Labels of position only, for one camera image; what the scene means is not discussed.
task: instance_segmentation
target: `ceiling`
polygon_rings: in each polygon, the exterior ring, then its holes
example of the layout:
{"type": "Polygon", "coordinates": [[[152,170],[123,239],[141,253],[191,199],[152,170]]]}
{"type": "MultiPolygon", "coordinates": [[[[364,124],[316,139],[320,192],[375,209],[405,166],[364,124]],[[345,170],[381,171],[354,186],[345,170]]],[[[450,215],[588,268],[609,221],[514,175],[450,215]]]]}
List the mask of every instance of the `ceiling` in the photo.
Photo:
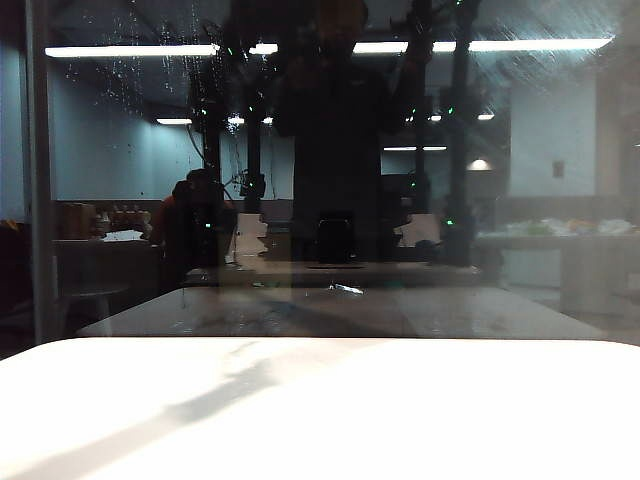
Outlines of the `ceiling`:
{"type": "MultiPolygon", "coordinates": [[[[233,0],[254,2],[259,10],[254,26],[286,24],[292,5],[301,0],[233,0]]],[[[112,44],[176,44],[208,41],[201,25],[205,20],[223,25],[231,12],[231,0],[51,0],[50,25],[55,45],[87,46],[112,44]]],[[[367,0],[370,9],[368,35],[376,39],[394,38],[389,20],[400,20],[410,8],[410,0],[367,0]]],[[[599,38],[616,36],[616,44],[640,45],[639,7],[635,0],[484,0],[475,24],[476,37],[513,38],[599,38]]],[[[437,29],[441,40],[453,38],[450,22],[437,29]]],[[[526,78],[531,72],[556,69],[586,61],[591,53],[488,54],[474,58],[475,70],[493,75],[494,83],[526,78]]],[[[77,61],[57,60],[76,75],[95,68],[74,65],[77,61]]],[[[369,60],[374,68],[393,71],[397,58],[369,60]]],[[[185,106],[188,72],[178,59],[92,60],[99,75],[111,75],[115,82],[152,104],[185,106]]],[[[451,55],[436,55],[430,66],[429,82],[435,88],[451,78],[451,55]]]]}

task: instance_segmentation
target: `metal pole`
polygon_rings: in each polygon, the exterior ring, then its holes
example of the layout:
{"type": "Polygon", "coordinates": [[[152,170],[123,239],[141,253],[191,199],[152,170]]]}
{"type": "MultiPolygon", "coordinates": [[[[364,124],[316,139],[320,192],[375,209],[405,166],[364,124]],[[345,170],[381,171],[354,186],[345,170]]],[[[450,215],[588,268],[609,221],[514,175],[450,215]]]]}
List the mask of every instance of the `metal pole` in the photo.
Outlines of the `metal pole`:
{"type": "Polygon", "coordinates": [[[245,200],[246,213],[260,213],[261,202],[257,185],[260,181],[260,125],[259,115],[247,115],[247,169],[249,194],[245,200]]]}
{"type": "Polygon", "coordinates": [[[47,92],[47,0],[26,0],[31,170],[33,296],[36,344],[59,340],[54,296],[53,208],[47,92]]]}
{"type": "MultiPolygon", "coordinates": [[[[418,84],[424,89],[427,63],[421,62],[418,68],[421,72],[418,74],[418,84]]],[[[425,167],[426,152],[424,151],[424,147],[427,145],[427,115],[430,110],[428,103],[424,91],[421,91],[413,117],[417,147],[415,213],[429,213],[431,203],[431,182],[425,167]]]]}
{"type": "Polygon", "coordinates": [[[448,124],[451,128],[451,177],[447,205],[445,262],[466,267],[471,265],[473,219],[467,206],[467,122],[473,112],[468,98],[469,47],[473,22],[478,16],[481,0],[457,0],[456,51],[453,59],[452,104],[448,124]]]}
{"type": "Polygon", "coordinates": [[[222,178],[222,164],[220,163],[220,129],[216,125],[207,125],[203,135],[204,168],[213,172],[217,182],[222,178]]]}

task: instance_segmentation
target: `table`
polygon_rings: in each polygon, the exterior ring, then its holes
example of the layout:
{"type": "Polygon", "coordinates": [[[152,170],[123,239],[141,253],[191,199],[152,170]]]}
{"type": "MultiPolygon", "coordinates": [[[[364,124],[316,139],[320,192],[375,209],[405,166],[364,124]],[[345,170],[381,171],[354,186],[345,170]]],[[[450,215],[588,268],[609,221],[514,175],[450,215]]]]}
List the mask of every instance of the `table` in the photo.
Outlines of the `table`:
{"type": "MultiPolygon", "coordinates": [[[[630,276],[640,274],[640,235],[479,237],[474,248],[493,255],[500,250],[559,250],[561,310],[596,315],[622,315],[626,301],[617,292],[637,288],[630,276]]],[[[488,273],[489,277],[499,275],[488,273]]]]}
{"type": "Polygon", "coordinates": [[[105,336],[602,339],[603,332],[496,288],[186,288],[78,332],[105,336]]]}
{"type": "Polygon", "coordinates": [[[475,267],[459,268],[426,262],[370,262],[320,265],[313,262],[270,261],[259,256],[238,257],[240,268],[197,269],[187,284],[208,282],[220,285],[252,285],[255,282],[293,286],[328,286],[330,283],[374,286],[476,285],[482,272],[475,267]]]}
{"type": "Polygon", "coordinates": [[[3,480],[636,479],[640,350],[82,339],[0,362],[3,480]]]}

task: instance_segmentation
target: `paper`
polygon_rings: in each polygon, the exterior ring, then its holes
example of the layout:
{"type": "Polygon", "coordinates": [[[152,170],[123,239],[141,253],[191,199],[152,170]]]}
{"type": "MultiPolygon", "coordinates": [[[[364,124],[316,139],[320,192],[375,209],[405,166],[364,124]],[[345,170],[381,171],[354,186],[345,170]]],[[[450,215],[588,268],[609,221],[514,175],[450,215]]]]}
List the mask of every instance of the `paper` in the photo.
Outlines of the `paper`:
{"type": "Polygon", "coordinates": [[[134,242],[142,240],[142,232],[135,230],[125,230],[123,232],[109,232],[102,240],[103,242],[134,242]]]}

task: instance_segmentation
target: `floor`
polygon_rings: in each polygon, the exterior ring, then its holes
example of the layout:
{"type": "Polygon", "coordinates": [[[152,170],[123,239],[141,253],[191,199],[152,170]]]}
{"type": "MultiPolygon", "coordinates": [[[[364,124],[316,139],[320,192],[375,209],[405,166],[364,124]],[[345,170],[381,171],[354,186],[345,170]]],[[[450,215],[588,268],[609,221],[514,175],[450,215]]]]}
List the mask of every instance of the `floor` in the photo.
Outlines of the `floor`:
{"type": "Polygon", "coordinates": [[[606,339],[609,341],[640,346],[640,308],[637,309],[637,317],[563,312],[560,308],[560,292],[557,289],[522,286],[509,286],[507,289],[587,325],[599,328],[606,333],[606,339]]]}

